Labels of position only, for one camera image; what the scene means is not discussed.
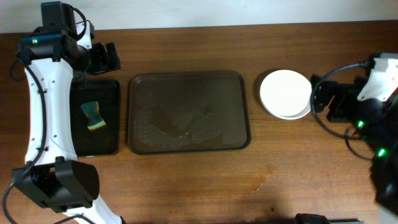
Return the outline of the white plate bottom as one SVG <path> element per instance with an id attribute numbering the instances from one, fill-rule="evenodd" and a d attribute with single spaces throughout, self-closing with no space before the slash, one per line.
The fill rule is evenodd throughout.
<path id="1" fill-rule="evenodd" d="M 309 80 L 293 70 L 276 70 L 267 74 L 259 87 L 263 107 L 270 113 L 280 107 L 301 110 L 310 104 L 312 86 Z"/>

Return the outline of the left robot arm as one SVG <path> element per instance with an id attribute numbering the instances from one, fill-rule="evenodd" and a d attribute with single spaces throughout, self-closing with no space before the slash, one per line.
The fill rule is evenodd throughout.
<path id="1" fill-rule="evenodd" d="M 78 161 L 70 125 L 72 81 L 119 70 L 121 62 L 113 43 L 93 43 L 92 23 L 77 22 L 77 14 L 64 2 L 42 3 L 42 25 L 19 45 L 16 57 L 29 84 L 30 136 L 25 165 L 12 171 L 11 187 L 66 220 L 122 224 L 100 196 L 95 166 Z"/>

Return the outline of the green yellow sponge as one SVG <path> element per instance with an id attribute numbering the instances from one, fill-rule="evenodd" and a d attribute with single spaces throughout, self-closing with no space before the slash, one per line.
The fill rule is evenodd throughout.
<path id="1" fill-rule="evenodd" d="M 96 129 L 106 126 L 106 122 L 100 115 L 100 107 L 97 101 L 83 103 L 80 108 L 85 116 L 88 118 L 87 127 L 90 131 L 94 131 Z"/>

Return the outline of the pale grey plate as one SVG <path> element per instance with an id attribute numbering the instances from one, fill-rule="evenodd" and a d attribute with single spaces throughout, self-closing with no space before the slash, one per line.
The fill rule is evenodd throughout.
<path id="1" fill-rule="evenodd" d="M 301 110 L 299 110 L 297 107 L 280 107 L 277 108 L 276 110 L 271 110 L 270 114 L 273 116 L 279 118 L 279 119 L 285 119 L 285 120 L 295 120 L 295 119 L 300 119 L 306 116 L 310 112 L 310 105 L 307 104 L 304 106 Z"/>

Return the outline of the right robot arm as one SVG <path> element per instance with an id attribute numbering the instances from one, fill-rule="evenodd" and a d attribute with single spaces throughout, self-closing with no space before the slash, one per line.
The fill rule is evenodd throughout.
<path id="1" fill-rule="evenodd" d="M 397 54 L 373 53 L 363 62 L 337 68 L 310 83 L 310 111 L 328 133 L 364 141 L 373 151 L 375 201 L 397 214 Z"/>

